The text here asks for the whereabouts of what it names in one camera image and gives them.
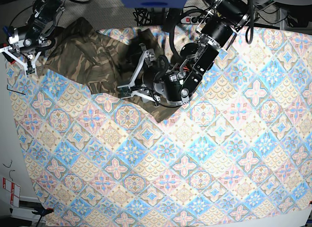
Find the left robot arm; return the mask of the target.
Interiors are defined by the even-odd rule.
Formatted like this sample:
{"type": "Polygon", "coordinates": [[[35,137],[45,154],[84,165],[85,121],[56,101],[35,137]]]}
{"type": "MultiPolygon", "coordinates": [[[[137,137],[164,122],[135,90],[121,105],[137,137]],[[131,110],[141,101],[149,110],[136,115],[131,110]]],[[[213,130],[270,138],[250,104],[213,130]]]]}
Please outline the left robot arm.
{"type": "Polygon", "coordinates": [[[212,8],[196,28],[196,42],[186,44],[176,63],[171,65],[165,55],[144,50],[128,85],[130,96],[152,101],[156,106],[175,108],[188,103],[204,74],[212,67],[220,49],[233,33],[249,24],[246,41],[251,43],[254,26],[254,0],[213,0],[212,8]]]}

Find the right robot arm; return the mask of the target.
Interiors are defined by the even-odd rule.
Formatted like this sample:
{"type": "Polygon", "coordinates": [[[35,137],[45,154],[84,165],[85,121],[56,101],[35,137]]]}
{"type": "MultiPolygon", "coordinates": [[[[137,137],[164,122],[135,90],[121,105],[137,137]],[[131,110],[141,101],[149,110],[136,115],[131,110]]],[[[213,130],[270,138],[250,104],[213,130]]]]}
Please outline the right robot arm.
{"type": "Polygon", "coordinates": [[[54,47],[53,33],[57,16],[64,11],[65,0],[36,0],[30,6],[32,14],[22,27],[9,26],[7,29],[7,51],[20,56],[28,52],[45,52],[54,47]]]}

